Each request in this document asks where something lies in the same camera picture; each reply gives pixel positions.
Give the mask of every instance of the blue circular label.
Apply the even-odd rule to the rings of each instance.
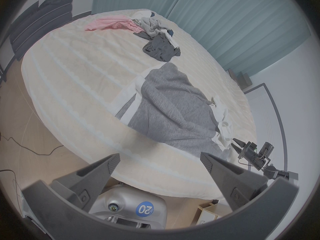
[[[147,217],[153,213],[154,206],[150,202],[142,202],[136,208],[136,214],[139,217]]]

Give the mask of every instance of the curtain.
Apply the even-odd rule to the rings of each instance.
[[[94,0],[92,12],[139,8],[175,22],[235,74],[256,74],[310,36],[293,0]]]

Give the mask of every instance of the floor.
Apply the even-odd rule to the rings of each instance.
[[[38,154],[49,154],[61,143],[39,119],[23,82],[21,63],[22,60],[14,61],[8,70],[7,82],[2,82],[0,87],[0,132],[5,138],[13,137],[22,146]],[[56,149],[50,156],[38,156],[21,148],[12,139],[7,141],[1,137],[0,140],[0,170],[10,169],[15,172],[18,195],[21,194],[20,189],[39,179],[50,184],[55,178],[86,165],[87,162],[64,146]],[[13,172],[0,172],[0,183],[6,197],[20,212],[21,198],[17,198]],[[168,196],[162,198],[167,204],[166,229],[184,228],[194,224],[199,216],[198,205],[211,201]]]

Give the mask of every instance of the mattress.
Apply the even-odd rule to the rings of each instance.
[[[90,15],[55,29],[25,54],[22,76],[34,107],[51,133],[74,154],[93,163],[119,153],[112,177],[133,187],[172,197],[221,199],[221,191],[198,157],[155,142],[118,120],[113,101],[143,72],[163,63],[142,51],[146,40],[127,29],[84,31],[106,15]],[[207,97],[219,96],[228,108],[234,138],[256,142],[248,101],[216,60],[188,33],[158,15],[174,32],[181,49],[178,70]],[[232,150],[229,161],[238,165]]]

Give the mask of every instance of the pink garment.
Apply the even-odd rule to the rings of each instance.
[[[84,27],[84,30],[101,30],[108,27],[111,27],[113,29],[120,29],[122,27],[125,27],[135,33],[144,31],[141,26],[135,24],[132,19],[128,18],[125,15],[109,15],[103,18],[96,19],[95,21],[87,24]]]

